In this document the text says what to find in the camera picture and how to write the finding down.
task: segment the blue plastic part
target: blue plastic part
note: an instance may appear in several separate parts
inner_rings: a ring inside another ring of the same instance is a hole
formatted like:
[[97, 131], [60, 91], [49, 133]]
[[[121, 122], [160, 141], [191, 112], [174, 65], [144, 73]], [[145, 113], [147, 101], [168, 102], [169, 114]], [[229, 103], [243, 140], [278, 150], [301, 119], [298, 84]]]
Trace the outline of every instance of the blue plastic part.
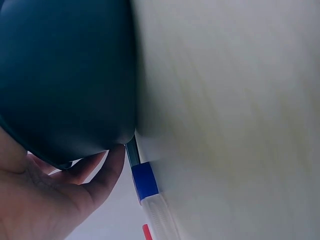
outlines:
[[159, 193], [156, 179], [149, 162], [135, 165], [131, 170], [140, 201]]

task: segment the hand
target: hand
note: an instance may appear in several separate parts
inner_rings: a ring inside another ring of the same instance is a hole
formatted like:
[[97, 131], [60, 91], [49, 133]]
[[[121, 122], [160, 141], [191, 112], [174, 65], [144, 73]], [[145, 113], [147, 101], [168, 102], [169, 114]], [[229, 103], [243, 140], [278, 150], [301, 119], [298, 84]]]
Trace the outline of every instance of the hand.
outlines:
[[122, 172], [125, 147], [119, 145], [96, 176], [82, 184], [104, 155], [48, 175], [55, 168], [27, 154], [0, 127], [0, 239], [66, 238], [108, 198]]

